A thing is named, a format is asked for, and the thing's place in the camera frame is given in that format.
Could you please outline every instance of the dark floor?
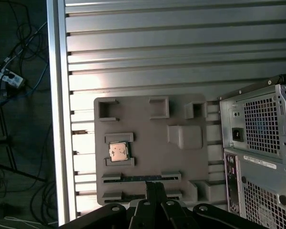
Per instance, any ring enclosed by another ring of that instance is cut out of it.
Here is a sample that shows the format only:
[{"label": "dark floor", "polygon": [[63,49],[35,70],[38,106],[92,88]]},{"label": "dark floor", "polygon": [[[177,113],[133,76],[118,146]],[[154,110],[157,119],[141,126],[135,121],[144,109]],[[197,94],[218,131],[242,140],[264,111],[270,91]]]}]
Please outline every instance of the dark floor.
[{"label": "dark floor", "polygon": [[[28,7],[31,24],[39,28],[47,19],[46,1],[45,0],[12,0],[25,4]],[[26,22],[27,17],[25,8],[12,3],[17,15],[19,24]],[[0,0],[0,63],[9,55],[12,48],[19,42],[16,30],[17,22],[9,3],[6,0]],[[47,43],[47,27],[44,28],[43,35],[45,37],[45,47]],[[34,87],[40,78],[43,69],[46,66],[47,51],[41,54],[45,60],[36,57],[30,61],[24,61],[22,68],[22,77],[28,82],[28,85]],[[20,74],[19,59],[15,60],[8,66],[9,70]],[[1,95],[5,92],[5,84],[2,84]],[[50,91],[50,75],[49,69],[46,71],[38,90],[34,94],[11,100],[3,106],[5,120],[9,135],[11,136],[12,150],[15,155],[18,170],[37,176],[40,169],[41,155],[43,154],[42,167],[39,177],[45,178],[49,183],[46,189],[36,195],[32,209],[36,217],[42,221],[56,221],[56,211],[49,210],[49,216],[46,214],[46,207],[42,205],[42,194],[48,196],[51,202],[56,200],[54,196],[54,159],[53,159],[53,140],[51,131],[51,91]],[[6,147],[0,145],[0,164],[10,166],[9,158],[6,153]],[[40,189],[44,183],[37,181],[33,188],[24,190],[32,186],[34,179],[14,174],[12,172],[0,170],[0,204],[7,204],[7,216],[19,219],[36,221],[30,211],[30,202],[33,195]],[[41,217],[41,208],[44,207],[44,219]],[[13,228],[30,228],[22,222],[0,220],[0,224]]]}]

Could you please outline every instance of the silver computer case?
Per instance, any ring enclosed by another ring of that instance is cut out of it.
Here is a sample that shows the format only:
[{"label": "silver computer case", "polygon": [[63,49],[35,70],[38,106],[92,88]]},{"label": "silver computer case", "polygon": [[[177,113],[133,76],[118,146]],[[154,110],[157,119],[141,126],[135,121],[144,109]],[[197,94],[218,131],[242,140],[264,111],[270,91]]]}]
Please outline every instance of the silver computer case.
[{"label": "silver computer case", "polygon": [[229,211],[286,229],[286,75],[219,99]]}]

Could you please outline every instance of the sticker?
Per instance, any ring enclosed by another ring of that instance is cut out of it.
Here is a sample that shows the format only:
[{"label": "sticker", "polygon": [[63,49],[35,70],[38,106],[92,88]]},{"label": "sticker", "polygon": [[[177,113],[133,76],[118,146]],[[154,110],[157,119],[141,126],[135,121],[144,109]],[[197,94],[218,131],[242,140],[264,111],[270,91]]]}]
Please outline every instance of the sticker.
[{"label": "sticker", "polygon": [[253,158],[253,157],[249,157],[249,156],[244,156],[244,159],[247,160],[247,161],[251,161],[253,163],[262,165],[262,166],[266,166],[268,168],[276,169],[276,165],[275,164],[271,164],[271,163],[266,162],[266,161],[262,161],[262,160],[259,160],[259,159]]},{"label": "sticker", "polygon": [[10,57],[5,58],[4,62],[8,62],[10,60]]}]

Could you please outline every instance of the mesh grille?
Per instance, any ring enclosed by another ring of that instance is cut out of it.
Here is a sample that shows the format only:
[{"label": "mesh grille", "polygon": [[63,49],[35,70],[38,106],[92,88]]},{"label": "mesh grille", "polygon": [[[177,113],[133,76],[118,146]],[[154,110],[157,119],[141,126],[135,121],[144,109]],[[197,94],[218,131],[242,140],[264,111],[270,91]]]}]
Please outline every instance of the mesh grille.
[{"label": "mesh grille", "polygon": [[276,103],[269,98],[245,103],[244,108],[249,148],[277,155],[280,141]]},{"label": "mesh grille", "polygon": [[276,195],[249,181],[244,193],[248,220],[270,229],[286,229],[286,211],[278,206]]}]

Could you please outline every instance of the power strip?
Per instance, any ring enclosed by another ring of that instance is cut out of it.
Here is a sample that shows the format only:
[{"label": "power strip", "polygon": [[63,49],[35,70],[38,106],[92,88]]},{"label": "power strip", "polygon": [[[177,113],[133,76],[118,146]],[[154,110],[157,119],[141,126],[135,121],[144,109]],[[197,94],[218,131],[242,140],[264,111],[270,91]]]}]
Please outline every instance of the power strip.
[{"label": "power strip", "polygon": [[16,88],[21,88],[25,81],[21,76],[18,76],[8,69],[3,69],[0,66],[0,79],[1,78],[3,81],[8,82],[11,86]]}]

